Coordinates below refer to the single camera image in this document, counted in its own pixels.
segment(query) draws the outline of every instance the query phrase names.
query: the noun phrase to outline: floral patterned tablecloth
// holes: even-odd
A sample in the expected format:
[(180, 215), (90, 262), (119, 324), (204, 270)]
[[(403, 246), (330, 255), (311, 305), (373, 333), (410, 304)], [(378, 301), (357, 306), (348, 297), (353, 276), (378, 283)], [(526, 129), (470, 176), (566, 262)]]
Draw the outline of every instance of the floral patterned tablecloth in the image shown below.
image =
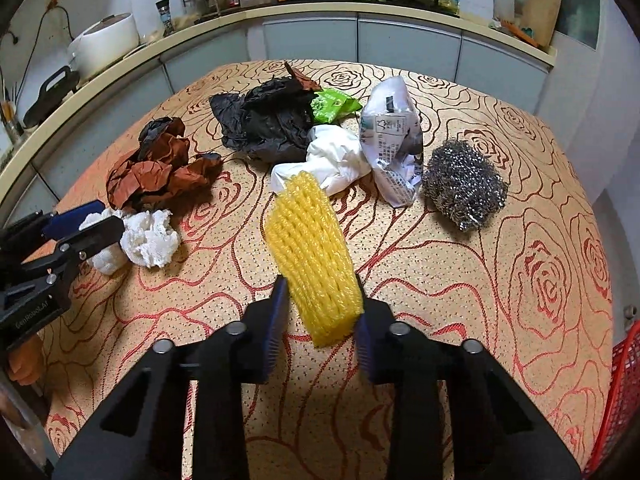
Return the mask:
[[(332, 197), (332, 205), (367, 293), (434, 338), (481, 340), (584, 465), (609, 389), (611, 291), (593, 211), (552, 132), (502, 101), (429, 76), (346, 62), (293, 65), (363, 104), (380, 80), (402, 75), (421, 114), (425, 160), (443, 140), (466, 139), (509, 183), (505, 209), (470, 235), (423, 198), (392, 209), (370, 175)], [(104, 201), (108, 169), (137, 146), (152, 118), (182, 118), (192, 155), (217, 150), (225, 159), (210, 194), (174, 208), (183, 242), (169, 266), (127, 267), (111, 279), (84, 266), (72, 286), (72, 309), (45, 329), (47, 431), (59, 452), (156, 338), (201, 340), (268, 296), (277, 274), (263, 232), (273, 201), (270, 168), (222, 146), (208, 98), (282, 75), (276, 61), (214, 70), (130, 127), (60, 202), (66, 210)], [(344, 126), (357, 128), (353, 119)], [(315, 349), (292, 309), (269, 383), (244, 386), (252, 478), (383, 477), (392, 392), (369, 386), (357, 370), (351, 338)], [(186, 448), (193, 401), (190, 392)], [(446, 436), (451, 476), (449, 428)]]

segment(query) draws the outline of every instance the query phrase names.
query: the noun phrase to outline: rice cooker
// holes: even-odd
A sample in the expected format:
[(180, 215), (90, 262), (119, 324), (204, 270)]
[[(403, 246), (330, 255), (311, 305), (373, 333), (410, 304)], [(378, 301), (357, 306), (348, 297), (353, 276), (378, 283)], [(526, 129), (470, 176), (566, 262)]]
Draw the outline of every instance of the rice cooker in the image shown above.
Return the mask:
[(67, 49), (69, 65), (87, 81), (140, 44), (133, 14), (107, 16), (80, 34)]

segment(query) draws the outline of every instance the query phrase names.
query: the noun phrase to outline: cutting board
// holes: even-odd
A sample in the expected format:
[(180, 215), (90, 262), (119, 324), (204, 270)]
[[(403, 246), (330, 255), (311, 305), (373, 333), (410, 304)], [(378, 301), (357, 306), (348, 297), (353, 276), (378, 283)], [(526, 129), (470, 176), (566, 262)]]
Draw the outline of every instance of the cutting board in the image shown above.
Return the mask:
[(522, 9), (521, 27), (533, 30), (533, 38), (548, 46), (556, 28), (562, 0), (527, 0)]

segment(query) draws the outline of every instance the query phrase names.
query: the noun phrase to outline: cabinet door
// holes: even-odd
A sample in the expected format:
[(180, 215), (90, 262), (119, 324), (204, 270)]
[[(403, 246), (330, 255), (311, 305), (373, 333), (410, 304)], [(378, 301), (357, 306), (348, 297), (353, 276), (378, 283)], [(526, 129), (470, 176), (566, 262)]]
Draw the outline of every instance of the cabinet door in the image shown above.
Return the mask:
[(35, 211), (42, 210), (45, 213), (48, 213), (56, 206), (57, 203), (58, 199), (52, 192), (50, 192), (49, 188), (45, 186), (42, 179), (36, 174), (31, 179), (31, 182), (24, 190), (21, 197), (18, 199), (18, 202), (16, 203), (14, 210), (11, 211), (6, 223), (12, 224)]
[(465, 36), (456, 83), (535, 113), (547, 71), (511, 50)]
[(52, 151), (43, 150), (33, 161), (59, 197), (127, 128), (172, 95), (160, 66), (129, 84), (121, 84), (114, 97), (99, 105)]
[(448, 27), (358, 19), (358, 61), (453, 81), (462, 35)]
[(160, 59), (166, 66), (171, 86), (177, 92), (219, 66), (248, 61), (246, 31), (238, 28), (224, 32), (189, 48), (179, 56), (171, 58), (169, 54)]
[(269, 20), (264, 39), (269, 59), (357, 61), (355, 16)]

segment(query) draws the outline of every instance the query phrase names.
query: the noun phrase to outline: green wrapper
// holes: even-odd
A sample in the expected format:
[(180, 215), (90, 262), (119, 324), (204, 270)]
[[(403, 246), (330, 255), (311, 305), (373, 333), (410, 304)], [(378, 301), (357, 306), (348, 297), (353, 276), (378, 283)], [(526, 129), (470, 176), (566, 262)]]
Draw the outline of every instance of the green wrapper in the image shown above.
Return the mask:
[(357, 99), (336, 90), (327, 88), (316, 92), (316, 98), (311, 101), (314, 119), (318, 124), (332, 124), (336, 120), (357, 112), (362, 105)]

